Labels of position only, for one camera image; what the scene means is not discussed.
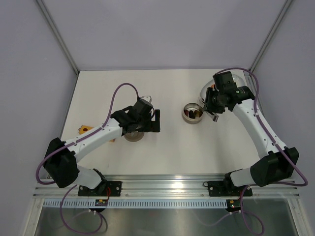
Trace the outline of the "beige round lid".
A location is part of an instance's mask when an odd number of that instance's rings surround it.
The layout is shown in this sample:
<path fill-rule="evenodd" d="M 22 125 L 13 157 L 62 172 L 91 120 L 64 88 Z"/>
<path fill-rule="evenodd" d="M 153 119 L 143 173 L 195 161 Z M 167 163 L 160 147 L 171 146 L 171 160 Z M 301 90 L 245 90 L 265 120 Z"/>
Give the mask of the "beige round lid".
<path fill-rule="evenodd" d="M 138 131 L 126 133 L 126 134 L 124 135 L 124 138 L 125 138 L 127 141 L 129 141 L 129 142 L 138 142 L 138 141 L 140 141 L 143 137 L 144 137 L 144 133 L 143 133 L 143 132 L 138 132 Z"/>

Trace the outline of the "steel round lunch container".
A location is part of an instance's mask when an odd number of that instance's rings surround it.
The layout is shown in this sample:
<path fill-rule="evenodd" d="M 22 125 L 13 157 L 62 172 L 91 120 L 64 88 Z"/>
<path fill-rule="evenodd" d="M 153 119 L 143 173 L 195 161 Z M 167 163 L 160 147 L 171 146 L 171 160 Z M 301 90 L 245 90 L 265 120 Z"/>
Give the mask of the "steel round lunch container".
<path fill-rule="evenodd" d="M 188 103 L 182 109 L 182 118 L 186 123 L 197 124 L 203 118 L 203 110 L 197 103 Z"/>

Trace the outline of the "dark food piece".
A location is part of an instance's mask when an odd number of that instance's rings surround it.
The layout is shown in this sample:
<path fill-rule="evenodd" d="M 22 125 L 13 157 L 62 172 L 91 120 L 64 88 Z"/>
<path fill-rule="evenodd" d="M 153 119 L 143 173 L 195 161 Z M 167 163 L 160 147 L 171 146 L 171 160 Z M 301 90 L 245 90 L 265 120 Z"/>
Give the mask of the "dark food piece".
<path fill-rule="evenodd" d="M 189 111 L 189 118 L 190 119 L 194 119 L 194 112 L 193 111 Z"/>

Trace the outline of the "metal tongs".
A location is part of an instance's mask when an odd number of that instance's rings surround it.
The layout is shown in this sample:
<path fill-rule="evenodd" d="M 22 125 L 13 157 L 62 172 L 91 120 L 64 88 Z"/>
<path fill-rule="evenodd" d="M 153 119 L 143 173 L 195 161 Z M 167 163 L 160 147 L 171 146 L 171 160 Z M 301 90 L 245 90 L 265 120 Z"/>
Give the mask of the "metal tongs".
<path fill-rule="evenodd" d="M 213 116 L 209 116 L 211 118 L 212 121 L 217 122 L 219 117 L 213 117 Z"/>

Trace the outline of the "red orange food toy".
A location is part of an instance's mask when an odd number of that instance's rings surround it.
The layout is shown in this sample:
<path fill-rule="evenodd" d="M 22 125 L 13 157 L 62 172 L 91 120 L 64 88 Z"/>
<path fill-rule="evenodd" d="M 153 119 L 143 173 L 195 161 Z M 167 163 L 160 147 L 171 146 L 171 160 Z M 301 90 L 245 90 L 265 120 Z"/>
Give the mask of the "red orange food toy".
<path fill-rule="evenodd" d="M 194 119 L 198 119 L 202 116 L 202 114 L 198 110 L 195 110 L 193 112 L 194 112 L 194 116 L 195 116 Z"/>

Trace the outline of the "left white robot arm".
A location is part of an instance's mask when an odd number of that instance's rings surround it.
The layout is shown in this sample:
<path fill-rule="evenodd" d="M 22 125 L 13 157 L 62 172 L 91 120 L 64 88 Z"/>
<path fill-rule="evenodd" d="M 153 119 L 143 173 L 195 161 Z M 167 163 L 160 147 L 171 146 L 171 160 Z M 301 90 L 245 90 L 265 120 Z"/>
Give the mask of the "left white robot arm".
<path fill-rule="evenodd" d="M 67 141 L 53 139 L 48 146 L 43 167 L 59 188 L 72 184 L 81 189 L 80 196 L 106 196 L 110 185 L 97 169 L 78 162 L 101 145 L 126 134 L 160 132 L 160 110 L 143 98 L 133 106 L 110 114 L 105 123 Z"/>

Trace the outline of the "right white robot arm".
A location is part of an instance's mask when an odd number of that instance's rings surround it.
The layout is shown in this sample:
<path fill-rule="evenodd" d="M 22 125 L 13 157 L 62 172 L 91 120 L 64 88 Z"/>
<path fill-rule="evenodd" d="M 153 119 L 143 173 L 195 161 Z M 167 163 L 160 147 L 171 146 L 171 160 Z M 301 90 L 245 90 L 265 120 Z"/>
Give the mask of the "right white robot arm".
<path fill-rule="evenodd" d="M 299 158 L 296 148 L 289 148 L 272 130 L 257 107 L 257 98 L 247 86 L 238 86 L 230 71 L 213 75 L 213 85 L 206 85 L 201 93 L 203 111 L 216 122 L 219 115 L 231 111 L 251 137 L 259 160 L 246 169 L 224 175 L 219 182 L 219 193 L 234 196 L 247 185 L 264 187 L 281 183 L 292 176 Z"/>

